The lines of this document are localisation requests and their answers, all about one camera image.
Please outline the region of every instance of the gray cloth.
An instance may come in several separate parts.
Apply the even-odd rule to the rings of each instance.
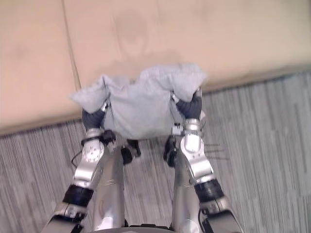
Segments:
[[[109,99],[103,128],[125,138],[152,138],[168,135],[174,123],[182,123],[171,93],[190,102],[206,78],[207,74],[193,63],[155,66],[142,71],[134,83],[124,77],[112,81],[102,75],[70,98],[89,113],[99,110]]]

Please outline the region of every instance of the wire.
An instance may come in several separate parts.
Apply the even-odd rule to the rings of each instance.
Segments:
[[[202,223],[201,223],[201,210],[199,210],[198,222],[199,222],[199,225],[201,227],[201,231],[205,233],[204,228],[203,228]]]
[[[74,164],[73,160],[74,160],[79,154],[81,154],[81,152],[82,152],[82,150],[80,150],[78,153],[76,153],[75,156],[74,156],[74,157],[72,158],[72,160],[71,160],[71,164],[72,164],[75,168],[77,168],[77,165]]]

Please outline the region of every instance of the tan upholstery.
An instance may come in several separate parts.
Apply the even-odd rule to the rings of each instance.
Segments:
[[[1,1],[0,131],[79,117],[68,94],[103,73],[134,79],[149,66],[197,62],[210,75],[204,89],[212,90],[310,68],[310,5]]]

